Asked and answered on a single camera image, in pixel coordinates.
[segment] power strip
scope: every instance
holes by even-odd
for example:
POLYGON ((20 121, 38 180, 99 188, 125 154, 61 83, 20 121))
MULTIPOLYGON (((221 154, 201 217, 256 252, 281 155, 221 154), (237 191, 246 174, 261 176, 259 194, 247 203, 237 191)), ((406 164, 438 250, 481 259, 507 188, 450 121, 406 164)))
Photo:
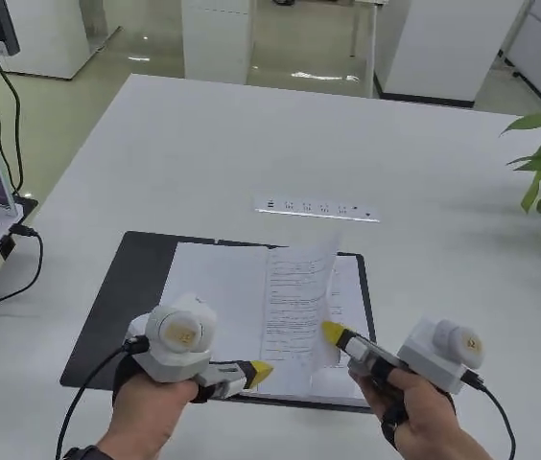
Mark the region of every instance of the power strip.
POLYGON ((278 195, 257 196, 254 199, 254 207, 260 213, 379 222, 377 213, 368 206, 322 199, 293 198, 278 195))

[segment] glossy floor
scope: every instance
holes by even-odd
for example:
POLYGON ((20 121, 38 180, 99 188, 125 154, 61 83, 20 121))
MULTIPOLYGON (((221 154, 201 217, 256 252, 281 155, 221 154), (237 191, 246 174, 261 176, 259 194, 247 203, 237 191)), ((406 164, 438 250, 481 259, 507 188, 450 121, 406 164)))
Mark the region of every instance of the glossy floor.
MULTIPOLYGON (((319 1, 300 1, 287 8, 271 0, 258 1, 248 84, 362 95, 364 60, 348 55, 351 8, 319 1)), ((178 1, 110 0, 105 4, 111 20, 122 29, 72 81, 12 76, 23 102, 23 192, 40 202, 130 73, 183 77, 178 1)), ((476 109, 520 115, 540 111, 541 101, 510 70, 495 63, 476 99, 476 109)), ((10 140, 12 98, 1 80, 0 113, 5 138, 10 140)), ((12 148, 9 158, 14 159, 12 148)))

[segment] white wall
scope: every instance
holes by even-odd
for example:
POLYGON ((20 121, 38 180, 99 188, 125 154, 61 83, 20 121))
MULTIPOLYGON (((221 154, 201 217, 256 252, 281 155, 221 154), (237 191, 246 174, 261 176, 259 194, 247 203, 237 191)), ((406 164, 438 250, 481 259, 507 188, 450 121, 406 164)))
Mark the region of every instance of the white wall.
POLYGON ((381 62, 386 67, 379 74, 388 73, 384 91, 473 101, 522 5, 523 0, 413 2, 393 60, 381 62))

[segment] paper sheet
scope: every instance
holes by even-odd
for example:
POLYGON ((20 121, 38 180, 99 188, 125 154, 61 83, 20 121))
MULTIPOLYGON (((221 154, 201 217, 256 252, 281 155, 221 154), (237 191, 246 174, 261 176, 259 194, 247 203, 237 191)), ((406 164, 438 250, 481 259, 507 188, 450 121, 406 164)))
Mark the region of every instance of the paper sheet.
MULTIPOLYGON (((330 315, 332 321, 368 336, 360 270, 354 257, 337 258, 331 282, 330 315)), ((349 356, 341 353, 339 364, 316 371, 312 376, 311 395, 361 399, 362 393, 347 374, 348 361, 349 356)))
POLYGON ((262 302, 269 250, 265 246, 180 243, 161 302, 195 292, 218 317, 213 359, 260 359, 262 302))
POLYGON ((338 241, 270 251, 260 358, 274 366, 262 393, 307 395, 311 377, 337 364, 339 353, 321 333, 330 319, 328 294, 338 241))

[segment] desk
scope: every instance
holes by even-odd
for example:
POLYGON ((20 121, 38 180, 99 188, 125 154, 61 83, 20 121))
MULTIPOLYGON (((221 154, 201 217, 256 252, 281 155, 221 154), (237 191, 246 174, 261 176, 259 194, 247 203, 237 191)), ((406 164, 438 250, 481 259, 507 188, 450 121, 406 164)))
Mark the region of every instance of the desk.
MULTIPOLYGON (((512 117, 268 88, 132 76, 47 198, 34 227, 45 266, 0 305, 0 459, 52 458, 74 391, 58 379, 127 230, 286 244, 337 227, 365 255, 378 339, 397 350, 422 315, 473 327, 482 373, 521 459, 541 459, 541 219, 518 203, 528 174, 505 162, 541 132, 499 138, 512 117), (252 211, 255 194, 366 202, 382 223, 252 211)), ((37 260, 22 240, 0 295, 37 260)), ((494 458, 501 417, 464 391, 460 419, 494 458)), ((110 395, 89 391, 65 445, 95 442, 110 395)), ((395 459, 366 414, 230 402, 192 406, 162 458, 395 459)))

